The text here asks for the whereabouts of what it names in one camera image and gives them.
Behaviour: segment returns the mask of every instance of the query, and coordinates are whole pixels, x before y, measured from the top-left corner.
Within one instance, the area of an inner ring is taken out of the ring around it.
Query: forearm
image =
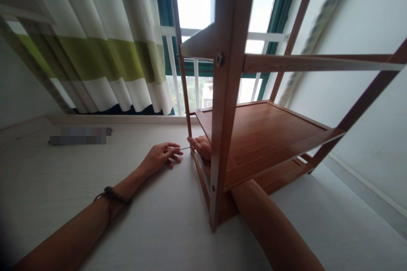
[[[284,213],[254,180],[231,191],[273,270],[324,270]]]
[[[114,187],[119,195],[130,198],[147,179],[139,167]],[[15,270],[75,270],[91,251],[109,223],[110,200],[102,197],[52,234],[15,266]],[[112,202],[112,219],[123,205]]]

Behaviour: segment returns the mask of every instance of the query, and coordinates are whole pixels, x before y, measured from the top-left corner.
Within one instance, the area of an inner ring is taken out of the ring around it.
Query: wrist
[[[136,192],[138,187],[148,178],[148,171],[139,166],[135,171],[129,174],[122,182],[114,187],[119,195],[130,198]]]

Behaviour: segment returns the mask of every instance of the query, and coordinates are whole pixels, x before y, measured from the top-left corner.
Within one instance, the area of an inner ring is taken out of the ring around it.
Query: hand
[[[203,159],[211,160],[212,145],[206,135],[201,135],[197,138],[188,137],[187,140]]]
[[[174,164],[170,159],[173,159],[177,163],[181,163],[181,159],[175,155],[184,154],[179,150],[179,147],[180,146],[178,144],[172,142],[154,145],[144,158],[140,167],[145,169],[148,175],[158,171],[164,164],[167,164],[170,168],[173,168]]]

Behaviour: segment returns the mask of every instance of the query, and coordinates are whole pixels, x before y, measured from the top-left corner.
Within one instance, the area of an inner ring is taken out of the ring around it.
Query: baseboard
[[[47,115],[53,124],[187,124],[185,116],[141,116],[141,115]],[[196,116],[191,124],[198,124]]]
[[[15,124],[13,126],[0,130],[0,145],[18,140],[39,130],[48,128],[52,125],[51,121],[45,116]]]
[[[407,240],[407,210],[357,173],[336,155],[323,161],[339,179]]]

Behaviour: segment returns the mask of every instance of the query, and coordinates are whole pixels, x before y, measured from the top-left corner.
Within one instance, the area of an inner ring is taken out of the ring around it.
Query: navy blue stripe
[[[76,108],[73,109],[77,114],[80,114]],[[133,105],[131,105],[130,110],[122,111],[119,104],[114,105],[112,108],[105,111],[98,111],[94,113],[85,114],[104,114],[104,115],[164,115],[162,110],[160,112],[154,112],[153,105],[147,106],[143,111],[136,112]],[[171,109],[169,115],[175,115],[174,108]]]

